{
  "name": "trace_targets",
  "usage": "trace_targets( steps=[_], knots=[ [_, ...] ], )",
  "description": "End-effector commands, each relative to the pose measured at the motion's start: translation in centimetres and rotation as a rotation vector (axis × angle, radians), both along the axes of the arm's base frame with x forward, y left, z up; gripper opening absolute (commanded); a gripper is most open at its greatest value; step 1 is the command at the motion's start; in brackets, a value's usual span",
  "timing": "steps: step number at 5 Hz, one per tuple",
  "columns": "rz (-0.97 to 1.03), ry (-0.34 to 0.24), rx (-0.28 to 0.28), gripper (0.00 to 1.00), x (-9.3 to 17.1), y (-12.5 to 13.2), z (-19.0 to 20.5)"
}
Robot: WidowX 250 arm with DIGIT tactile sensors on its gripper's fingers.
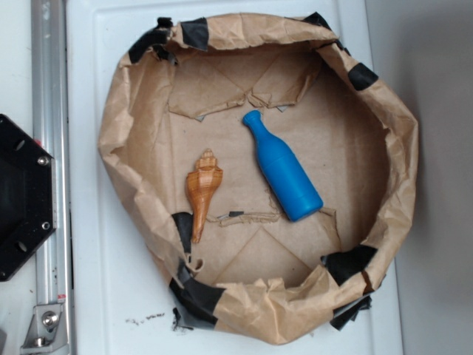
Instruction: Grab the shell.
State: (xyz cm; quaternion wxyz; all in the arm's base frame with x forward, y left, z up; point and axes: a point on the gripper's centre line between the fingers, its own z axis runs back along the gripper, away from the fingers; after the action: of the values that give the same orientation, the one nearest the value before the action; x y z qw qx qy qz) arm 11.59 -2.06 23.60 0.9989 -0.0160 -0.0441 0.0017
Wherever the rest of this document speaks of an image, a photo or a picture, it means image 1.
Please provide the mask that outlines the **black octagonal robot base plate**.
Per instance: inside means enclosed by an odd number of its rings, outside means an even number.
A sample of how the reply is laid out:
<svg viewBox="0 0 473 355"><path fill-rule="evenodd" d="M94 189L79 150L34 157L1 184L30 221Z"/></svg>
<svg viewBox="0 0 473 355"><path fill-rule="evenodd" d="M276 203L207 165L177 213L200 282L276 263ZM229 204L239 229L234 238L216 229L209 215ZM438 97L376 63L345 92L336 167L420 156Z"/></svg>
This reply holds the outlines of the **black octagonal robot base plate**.
<svg viewBox="0 0 473 355"><path fill-rule="evenodd" d="M1 115L1 281L55 231L54 158Z"/></svg>

